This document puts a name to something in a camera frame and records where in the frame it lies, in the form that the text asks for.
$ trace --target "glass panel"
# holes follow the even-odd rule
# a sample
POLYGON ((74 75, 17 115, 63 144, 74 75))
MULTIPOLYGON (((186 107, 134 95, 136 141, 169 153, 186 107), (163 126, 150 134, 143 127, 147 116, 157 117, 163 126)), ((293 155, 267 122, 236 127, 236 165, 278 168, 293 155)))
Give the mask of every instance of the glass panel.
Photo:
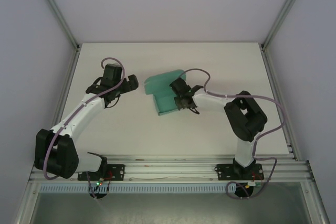
POLYGON ((33 224, 48 223, 311 223, 300 183, 270 183, 257 198, 234 200, 223 194, 40 193, 33 224))

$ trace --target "red wire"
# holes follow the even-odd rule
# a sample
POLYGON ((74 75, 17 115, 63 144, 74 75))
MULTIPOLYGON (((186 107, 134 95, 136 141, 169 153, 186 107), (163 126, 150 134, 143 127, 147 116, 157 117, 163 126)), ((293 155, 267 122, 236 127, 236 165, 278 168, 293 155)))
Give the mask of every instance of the red wire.
POLYGON ((109 170, 110 177, 109 178, 104 178, 104 179, 112 179, 112 172, 109 170))
POLYGON ((256 180, 256 176, 257 176, 257 177, 260 178, 261 184, 263 184, 262 177, 259 174, 255 174, 255 173, 252 172, 252 175, 253 175, 253 182, 256 180))

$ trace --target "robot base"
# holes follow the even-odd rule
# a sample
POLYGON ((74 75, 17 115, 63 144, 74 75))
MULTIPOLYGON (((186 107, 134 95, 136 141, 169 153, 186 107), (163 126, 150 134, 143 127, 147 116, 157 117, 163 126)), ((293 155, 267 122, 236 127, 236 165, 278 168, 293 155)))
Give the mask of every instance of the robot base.
POLYGON ((248 167, 239 166, 235 160, 233 164, 218 164, 215 167, 218 180, 234 181, 234 180, 261 180, 264 179, 263 167, 256 164, 255 161, 248 167))
MULTIPOLYGON (((123 181, 125 174, 125 165, 107 165, 106 177, 104 181, 123 181)), ((100 172, 89 172, 91 181, 98 181, 101 177, 100 172)), ((86 177, 86 173, 78 174, 79 181, 88 181, 86 177)))

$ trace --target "black clamp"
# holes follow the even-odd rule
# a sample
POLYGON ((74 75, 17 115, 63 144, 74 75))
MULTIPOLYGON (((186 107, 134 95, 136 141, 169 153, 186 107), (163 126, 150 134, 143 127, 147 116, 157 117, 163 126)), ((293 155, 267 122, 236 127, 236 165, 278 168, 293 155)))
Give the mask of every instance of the black clamp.
POLYGON ((170 84, 171 89, 177 95, 174 97, 175 104, 179 110, 196 109, 196 104, 193 100, 193 95, 203 86, 196 85, 191 88, 181 77, 177 78, 170 84))
MULTIPOLYGON (((91 86, 85 91, 86 94, 93 93, 99 94, 106 90, 109 90, 116 86, 121 80, 122 68, 117 64, 107 64, 104 68, 104 74, 102 77, 97 78, 91 86)), ((111 92, 101 95, 104 98, 105 108, 110 104, 111 101, 118 98, 121 94, 136 90, 139 87, 138 79, 134 74, 124 78, 123 82, 119 87, 111 92)))

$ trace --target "aluminum frame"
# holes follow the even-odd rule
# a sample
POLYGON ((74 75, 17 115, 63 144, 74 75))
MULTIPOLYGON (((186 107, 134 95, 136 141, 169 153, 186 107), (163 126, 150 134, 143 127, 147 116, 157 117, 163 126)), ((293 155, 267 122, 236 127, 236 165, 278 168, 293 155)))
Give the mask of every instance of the aluminum frame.
MULTIPOLYGON (((65 106, 66 98, 70 89, 71 81, 75 73, 76 64, 79 58, 80 51, 76 52, 73 56, 71 65, 68 70, 68 76, 66 78, 62 94, 58 102, 57 110, 54 116, 54 123, 57 123, 61 119, 63 109, 65 106)), ((276 77, 272 67, 269 65, 269 59, 266 53, 261 50, 265 67, 267 70, 267 76, 272 87, 272 91, 276 99, 281 99, 276 77)), ((288 125, 284 129, 284 133, 287 140, 288 155, 279 155, 278 165, 272 176, 271 183, 276 182, 299 182, 303 191, 311 191, 311 194, 304 194, 302 200, 306 202, 308 213, 313 223, 329 223, 327 215, 324 215, 324 207, 320 200, 317 188, 314 188, 313 173, 310 169, 310 165, 307 161, 298 161, 297 146, 293 146, 293 136, 291 129, 288 125)), ((211 185, 223 184, 222 181, 218 181, 217 174, 214 171, 216 164, 231 163, 233 155, 223 156, 203 156, 202 158, 176 158, 176 157, 148 157, 148 156, 127 156, 127 155, 110 155, 107 156, 108 163, 110 164, 125 164, 125 176, 123 182, 114 182, 116 184, 157 184, 157 183, 207 183, 211 185)), ((272 168, 272 161, 262 161, 265 177, 267 178, 272 168)), ((29 223, 34 207, 36 204, 37 196, 39 194, 39 187, 41 184, 57 183, 60 186, 68 185, 69 183, 76 185, 79 183, 76 176, 72 176, 70 179, 58 178, 53 181, 46 181, 43 177, 43 173, 40 170, 33 168, 28 186, 25 192, 25 197, 22 201, 18 219, 19 223, 29 223)))
MULTIPOLYGON (((287 14, 296 0, 286 0, 274 25, 268 33, 265 42, 260 46, 262 58, 264 60, 267 76, 269 78, 270 86, 276 100, 284 104, 284 99, 281 95, 276 73, 271 62, 271 58, 267 52, 267 47, 271 43, 275 34, 284 22, 287 14)), ((60 26, 65 31, 69 41, 73 45, 75 52, 72 56, 72 61, 69 66, 66 81, 62 88, 60 99, 57 103, 57 109, 53 118, 53 124, 61 120, 61 116, 65 107, 66 99, 70 89, 71 81, 75 73, 75 68, 80 54, 80 46, 73 36, 66 20, 59 10, 54 0, 47 0, 55 17, 59 21, 60 26)), ((310 165, 306 161, 301 160, 301 154, 295 135, 291 128, 290 121, 283 129, 288 145, 289 154, 278 156, 278 165, 273 174, 271 183, 274 182, 299 182, 301 184, 303 199, 306 202, 307 211, 312 223, 329 223, 327 214, 323 207, 322 200, 319 196, 317 186, 314 182, 313 173, 310 165)), ((108 156, 108 162, 113 164, 126 164, 127 170, 125 174, 125 181, 117 183, 206 183, 211 185, 218 185, 217 174, 213 170, 216 164, 231 163, 233 156, 211 156, 202 158, 188 158, 181 159, 174 158, 149 158, 146 156, 108 156)), ((263 164, 265 177, 267 178, 272 168, 271 161, 261 162, 263 164)), ((35 204, 38 199, 41 184, 57 183, 61 185, 72 185, 78 183, 86 183, 77 181, 76 176, 70 179, 59 178, 53 182, 45 181, 43 173, 40 170, 33 169, 29 182, 26 187, 24 198, 22 200, 19 212, 15 223, 30 223, 35 204)))

